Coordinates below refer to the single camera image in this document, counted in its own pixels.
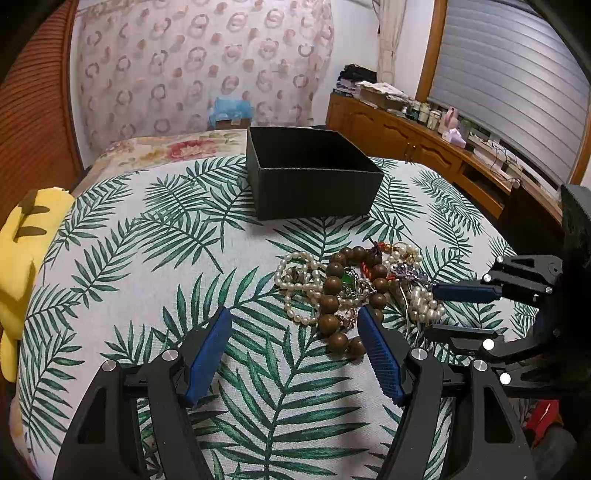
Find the palm leaf print cloth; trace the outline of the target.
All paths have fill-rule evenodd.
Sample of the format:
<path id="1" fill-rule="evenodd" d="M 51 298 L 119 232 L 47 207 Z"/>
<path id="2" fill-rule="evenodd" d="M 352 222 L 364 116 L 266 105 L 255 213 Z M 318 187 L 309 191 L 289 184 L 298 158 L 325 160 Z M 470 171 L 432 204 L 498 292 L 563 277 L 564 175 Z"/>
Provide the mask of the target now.
<path id="1" fill-rule="evenodd" d="M 332 357 L 311 305 L 276 287 L 280 261 L 328 262 L 346 247 L 406 245 L 428 277 L 484 274 L 513 248 L 431 169 L 378 159 L 360 218 L 257 219 L 242 155 L 124 173 L 74 202 L 37 277 L 20 348 L 14 438 L 42 479 L 99 366 L 151 361 L 219 307 L 232 335 L 189 419 L 217 479 L 373 479 L 401 410 L 367 360 Z"/>

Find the wooden louvered wardrobe door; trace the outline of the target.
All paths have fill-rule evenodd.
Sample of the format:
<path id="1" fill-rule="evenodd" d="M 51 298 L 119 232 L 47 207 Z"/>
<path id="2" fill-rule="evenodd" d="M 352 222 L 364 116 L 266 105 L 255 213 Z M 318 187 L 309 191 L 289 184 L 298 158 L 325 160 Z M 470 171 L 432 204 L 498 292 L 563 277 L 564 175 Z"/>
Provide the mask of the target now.
<path id="1" fill-rule="evenodd" d="M 43 1 L 1 79 L 1 219 L 32 189 L 70 189 L 84 167 L 70 93 L 76 1 Z"/>

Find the silver flower hair clip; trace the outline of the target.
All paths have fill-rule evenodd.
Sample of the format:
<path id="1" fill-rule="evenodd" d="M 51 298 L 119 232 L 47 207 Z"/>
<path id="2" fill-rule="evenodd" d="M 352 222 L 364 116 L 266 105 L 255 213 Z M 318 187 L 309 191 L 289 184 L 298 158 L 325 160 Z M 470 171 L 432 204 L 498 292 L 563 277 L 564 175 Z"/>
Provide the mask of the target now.
<path id="1" fill-rule="evenodd" d="M 393 264 L 390 272 L 394 279 L 411 284 L 418 284 L 425 288 L 430 288 L 432 282 L 429 276 L 420 268 L 406 262 Z"/>

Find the yellow plush toy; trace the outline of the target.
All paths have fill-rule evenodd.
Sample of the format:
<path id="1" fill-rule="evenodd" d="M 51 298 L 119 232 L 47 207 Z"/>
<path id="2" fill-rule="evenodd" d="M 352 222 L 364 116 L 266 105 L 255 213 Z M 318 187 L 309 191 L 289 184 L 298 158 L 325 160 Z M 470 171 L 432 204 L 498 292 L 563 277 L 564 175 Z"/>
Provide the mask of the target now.
<path id="1" fill-rule="evenodd" d="M 31 190 L 1 227 L 1 372 L 8 382 L 17 379 L 18 343 L 36 275 L 73 203 L 59 187 Z"/>

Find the black square jewelry box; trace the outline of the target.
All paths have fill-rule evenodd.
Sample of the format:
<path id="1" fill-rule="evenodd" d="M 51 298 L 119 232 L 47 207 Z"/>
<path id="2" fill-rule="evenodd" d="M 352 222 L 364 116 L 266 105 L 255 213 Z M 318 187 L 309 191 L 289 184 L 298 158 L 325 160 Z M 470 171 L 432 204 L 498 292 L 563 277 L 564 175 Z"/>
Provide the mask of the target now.
<path id="1" fill-rule="evenodd" d="M 263 221 L 367 215 L 384 179 L 341 133 L 304 127 L 250 127 L 246 167 Z"/>

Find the patterned pink circle curtain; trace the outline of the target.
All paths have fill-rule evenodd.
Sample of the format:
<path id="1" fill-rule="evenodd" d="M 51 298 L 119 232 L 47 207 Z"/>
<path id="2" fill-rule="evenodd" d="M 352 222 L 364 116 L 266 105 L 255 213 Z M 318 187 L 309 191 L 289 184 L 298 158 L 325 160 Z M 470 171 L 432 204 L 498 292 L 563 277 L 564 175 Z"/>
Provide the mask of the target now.
<path id="1" fill-rule="evenodd" d="M 328 1 L 103 1 L 80 15 L 90 149 L 204 131 L 218 100 L 257 125 L 308 126 L 335 43 Z"/>

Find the floral bed quilt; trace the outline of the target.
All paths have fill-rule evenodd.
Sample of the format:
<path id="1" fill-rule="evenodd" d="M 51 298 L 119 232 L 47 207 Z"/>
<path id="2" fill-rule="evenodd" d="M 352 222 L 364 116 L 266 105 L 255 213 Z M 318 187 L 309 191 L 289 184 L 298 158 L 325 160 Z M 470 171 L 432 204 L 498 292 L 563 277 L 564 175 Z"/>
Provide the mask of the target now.
<path id="1" fill-rule="evenodd" d="M 228 129 L 161 137 L 137 137 L 110 145 L 73 189 L 78 197 L 95 183 L 124 173 L 209 157 L 242 155 L 246 130 Z"/>

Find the long wooden cabinet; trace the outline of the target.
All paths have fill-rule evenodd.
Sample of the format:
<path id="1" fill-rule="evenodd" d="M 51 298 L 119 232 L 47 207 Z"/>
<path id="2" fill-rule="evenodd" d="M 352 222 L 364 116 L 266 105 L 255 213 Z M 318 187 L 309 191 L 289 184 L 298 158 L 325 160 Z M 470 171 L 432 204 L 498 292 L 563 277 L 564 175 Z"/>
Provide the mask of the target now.
<path id="1" fill-rule="evenodd" d="M 556 223 L 562 220 L 560 203 L 527 178 L 505 177 L 475 154 L 445 142 L 435 132 L 362 101 L 332 93 L 325 126 L 338 131 L 368 156 L 425 165 L 498 219 L 510 204 L 513 189 L 526 196 Z"/>

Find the grey window blind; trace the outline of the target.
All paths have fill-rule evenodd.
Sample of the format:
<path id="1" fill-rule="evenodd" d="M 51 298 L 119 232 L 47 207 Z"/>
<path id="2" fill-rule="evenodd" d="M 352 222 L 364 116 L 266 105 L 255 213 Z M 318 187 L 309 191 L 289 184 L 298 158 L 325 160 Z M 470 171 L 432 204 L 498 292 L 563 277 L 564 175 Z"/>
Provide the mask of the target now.
<path id="1" fill-rule="evenodd" d="M 498 135 L 554 182 L 575 167 L 590 84 L 552 26 L 521 1 L 451 1 L 430 101 Z"/>

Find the blue plastic bag on box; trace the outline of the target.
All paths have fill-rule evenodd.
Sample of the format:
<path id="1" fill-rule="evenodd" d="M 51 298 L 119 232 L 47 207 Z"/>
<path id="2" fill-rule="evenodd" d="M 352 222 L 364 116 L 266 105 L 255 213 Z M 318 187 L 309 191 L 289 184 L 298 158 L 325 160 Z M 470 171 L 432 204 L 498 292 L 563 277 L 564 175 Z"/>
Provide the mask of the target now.
<path id="1" fill-rule="evenodd" d="M 247 129 L 252 123 L 252 105 L 246 100 L 235 100 L 217 97 L 208 118 L 208 128 Z"/>

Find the cream tied drape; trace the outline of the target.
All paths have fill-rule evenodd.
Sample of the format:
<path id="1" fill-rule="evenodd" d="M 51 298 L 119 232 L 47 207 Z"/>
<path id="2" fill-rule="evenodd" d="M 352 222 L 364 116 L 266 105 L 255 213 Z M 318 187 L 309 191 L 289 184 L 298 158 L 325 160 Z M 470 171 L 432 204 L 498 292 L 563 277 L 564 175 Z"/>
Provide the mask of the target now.
<path id="1" fill-rule="evenodd" d="M 407 0 L 377 1 L 379 19 L 379 82 L 394 84 L 396 59 L 407 10 Z"/>

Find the stack of folded clothes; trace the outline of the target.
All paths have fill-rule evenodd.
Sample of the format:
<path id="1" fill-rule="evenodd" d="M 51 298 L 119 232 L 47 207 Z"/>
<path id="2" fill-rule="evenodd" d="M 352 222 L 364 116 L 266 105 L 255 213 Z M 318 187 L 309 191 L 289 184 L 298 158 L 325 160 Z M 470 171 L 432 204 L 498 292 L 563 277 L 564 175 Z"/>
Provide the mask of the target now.
<path id="1" fill-rule="evenodd" d="M 358 97 L 361 91 L 360 83 L 362 82 L 376 83 L 377 72 L 356 64 L 349 64 L 339 73 L 332 92 L 351 98 Z"/>

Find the pink tissue box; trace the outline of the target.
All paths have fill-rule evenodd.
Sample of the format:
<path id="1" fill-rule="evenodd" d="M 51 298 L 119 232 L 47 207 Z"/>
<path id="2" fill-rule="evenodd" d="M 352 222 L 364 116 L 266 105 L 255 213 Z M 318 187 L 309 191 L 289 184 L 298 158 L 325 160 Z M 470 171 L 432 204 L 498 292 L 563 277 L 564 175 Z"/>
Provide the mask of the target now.
<path id="1" fill-rule="evenodd" d="M 461 149 L 465 149 L 467 145 L 466 140 L 463 138 L 461 132 L 457 128 L 446 130 L 442 134 L 442 139 L 445 142 L 457 146 Z"/>

